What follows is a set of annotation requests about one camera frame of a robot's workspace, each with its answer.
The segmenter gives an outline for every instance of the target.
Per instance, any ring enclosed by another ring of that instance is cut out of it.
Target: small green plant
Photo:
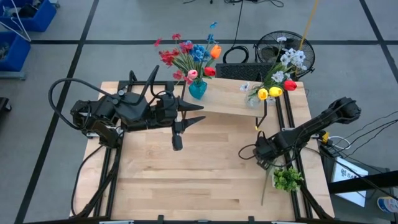
[[[279,190],[286,190],[287,192],[296,191],[300,188],[298,184],[304,180],[301,173],[293,167],[288,170],[276,169],[274,171],[275,188]]]

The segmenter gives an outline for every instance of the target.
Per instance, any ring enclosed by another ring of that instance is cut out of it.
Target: glass vase
[[[193,81],[193,83],[188,87],[188,89],[192,97],[200,100],[206,92],[207,83],[203,80]]]
[[[261,100],[257,95],[258,87],[254,86],[251,90],[246,92],[244,102],[249,108],[257,109],[261,105]]]

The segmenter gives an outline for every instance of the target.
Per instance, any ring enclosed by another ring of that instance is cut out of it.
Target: black fan
[[[278,44],[276,40],[279,37],[286,37],[286,41],[283,41],[282,50],[278,55]],[[298,35],[294,32],[279,30],[275,32],[271,32],[264,37],[262,37],[259,42],[254,45],[255,54],[256,54],[256,62],[257,58],[259,62],[274,64],[275,62],[280,62],[280,57],[285,54],[285,51],[288,49],[298,50],[300,47],[300,42],[302,40],[302,36]],[[315,52],[310,44],[310,42],[305,39],[303,42],[303,46],[301,49],[305,54],[305,59],[303,65],[307,67],[307,70],[300,70],[297,72],[295,77],[292,77],[295,81],[299,78],[303,77],[308,72],[313,72],[313,64],[315,62]]]

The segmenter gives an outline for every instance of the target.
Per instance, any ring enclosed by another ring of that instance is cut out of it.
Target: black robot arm
[[[270,138],[258,137],[253,153],[257,164],[267,169],[270,162],[277,157],[298,150],[307,145],[311,135],[333,123],[349,124],[359,118],[361,109],[351,98],[343,97],[334,101],[328,109],[316,118],[296,127],[293,130],[280,131]]]
[[[189,126],[204,119],[204,116],[177,121],[178,112],[196,111],[202,106],[183,101],[173,94],[173,82],[165,84],[165,90],[154,93],[153,82],[159,66],[156,66],[145,84],[141,94],[125,93],[104,95],[98,101],[77,101],[70,113],[73,124],[85,135],[96,133],[102,146],[119,147],[121,140],[115,129],[118,121],[125,132],[157,128],[172,128],[172,144],[175,151],[182,149],[180,134]],[[147,102],[145,93],[150,87],[153,99]]]

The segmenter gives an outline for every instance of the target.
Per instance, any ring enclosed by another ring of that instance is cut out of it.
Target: blue crate
[[[33,0],[14,0],[15,5],[17,7],[22,7],[25,4],[32,4]],[[20,28],[13,21],[19,24],[18,18],[14,17],[5,17],[3,16],[3,6],[14,8],[11,0],[1,0],[0,1],[0,21],[5,25],[15,29],[20,30]],[[39,10],[37,10],[35,16],[33,18],[21,18],[21,22],[25,27],[26,31],[36,31],[36,32],[44,32],[47,27],[50,25],[52,19],[55,16],[57,10],[55,7],[49,2],[49,0],[44,0],[40,5]]]
[[[15,32],[0,32],[0,45],[9,44],[6,58],[0,60],[0,71],[19,72],[24,65],[30,44]]]

